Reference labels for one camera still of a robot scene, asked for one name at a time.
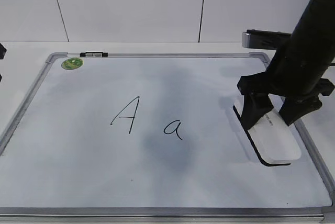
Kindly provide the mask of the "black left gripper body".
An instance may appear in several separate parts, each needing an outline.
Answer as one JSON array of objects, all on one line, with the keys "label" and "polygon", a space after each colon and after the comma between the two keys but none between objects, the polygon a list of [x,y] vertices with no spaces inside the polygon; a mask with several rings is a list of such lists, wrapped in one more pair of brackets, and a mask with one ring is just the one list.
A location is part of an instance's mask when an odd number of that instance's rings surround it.
[{"label": "black left gripper body", "polygon": [[7,49],[0,43],[0,60],[3,60]]}]

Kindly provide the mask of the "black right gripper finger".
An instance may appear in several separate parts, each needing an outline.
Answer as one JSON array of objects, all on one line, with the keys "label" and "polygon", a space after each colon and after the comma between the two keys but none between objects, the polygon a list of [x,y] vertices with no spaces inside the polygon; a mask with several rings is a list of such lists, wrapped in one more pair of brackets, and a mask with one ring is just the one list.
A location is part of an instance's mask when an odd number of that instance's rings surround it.
[{"label": "black right gripper finger", "polygon": [[244,95],[241,124],[244,129],[251,129],[261,117],[274,108],[268,94],[250,93]]},{"label": "black right gripper finger", "polygon": [[286,125],[290,126],[304,115],[319,110],[321,107],[322,102],[318,97],[312,97],[307,100],[285,98],[284,103],[279,110],[279,115]]}]

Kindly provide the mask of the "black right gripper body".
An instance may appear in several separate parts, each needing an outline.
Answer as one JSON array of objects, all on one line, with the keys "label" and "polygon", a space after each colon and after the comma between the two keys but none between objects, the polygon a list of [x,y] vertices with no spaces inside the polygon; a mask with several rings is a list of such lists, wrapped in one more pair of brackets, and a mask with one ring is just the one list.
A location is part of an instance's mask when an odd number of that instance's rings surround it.
[{"label": "black right gripper body", "polygon": [[333,41],[287,42],[264,72],[240,77],[237,88],[246,104],[270,104],[270,94],[302,101],[329,96],[334,84],[322,76],[333,60]]}]

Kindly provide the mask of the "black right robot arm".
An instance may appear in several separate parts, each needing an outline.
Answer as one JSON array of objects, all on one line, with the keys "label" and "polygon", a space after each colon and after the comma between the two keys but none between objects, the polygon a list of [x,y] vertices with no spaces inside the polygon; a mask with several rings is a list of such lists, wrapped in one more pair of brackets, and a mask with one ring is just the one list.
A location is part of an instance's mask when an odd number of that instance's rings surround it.
[{"label": "black right robot arm", "polygon": [[266,71],[239,79],[244,129],[273,109],[270,94],[285,98],[279,115],[290,126],[321,108],[319,95],[333,92],[322,75],[334,60],[334,0],[310,0],[292,34],[248,29],[243,45],[276,51]]}]

